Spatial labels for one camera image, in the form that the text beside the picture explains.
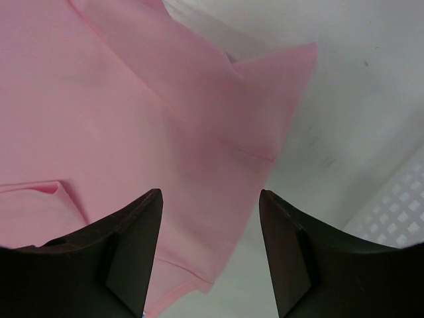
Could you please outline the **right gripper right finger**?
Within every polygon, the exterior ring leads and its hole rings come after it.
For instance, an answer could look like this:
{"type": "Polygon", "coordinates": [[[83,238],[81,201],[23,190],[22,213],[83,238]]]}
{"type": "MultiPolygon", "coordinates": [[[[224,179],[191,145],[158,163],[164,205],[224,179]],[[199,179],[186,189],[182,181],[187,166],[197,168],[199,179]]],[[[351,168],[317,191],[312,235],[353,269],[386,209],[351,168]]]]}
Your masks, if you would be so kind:
{"type": "Polygon", "coordinates": [[[423,245],[392,248],[338,230],[270,190],[260,224],[280,317],[422,317],[423,245]]]}

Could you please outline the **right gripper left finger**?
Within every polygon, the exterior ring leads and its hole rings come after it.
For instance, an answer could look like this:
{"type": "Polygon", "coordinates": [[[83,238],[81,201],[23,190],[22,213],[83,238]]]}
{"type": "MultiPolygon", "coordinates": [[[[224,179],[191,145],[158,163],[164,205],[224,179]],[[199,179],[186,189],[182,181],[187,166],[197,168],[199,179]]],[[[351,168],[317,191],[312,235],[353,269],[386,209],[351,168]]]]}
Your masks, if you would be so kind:
{"type": "Polygon", "coordinates": [[[142,317],[163,198],[152,189],[42,246],[1,249],[2,317],[142,317]]]}

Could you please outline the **pink t shirt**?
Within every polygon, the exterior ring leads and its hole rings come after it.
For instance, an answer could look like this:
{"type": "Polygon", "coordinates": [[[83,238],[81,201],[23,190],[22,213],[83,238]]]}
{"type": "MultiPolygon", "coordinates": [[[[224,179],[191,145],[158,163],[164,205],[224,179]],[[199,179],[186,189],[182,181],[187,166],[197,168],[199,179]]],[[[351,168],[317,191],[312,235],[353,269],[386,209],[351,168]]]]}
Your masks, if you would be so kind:
{"type": "Polygon", "coordinates": [[[43,244],[160,189],[145,317],[224,270],[317,61],[232,62],[161,1],[1,2],[1,244],[43,244]]]}

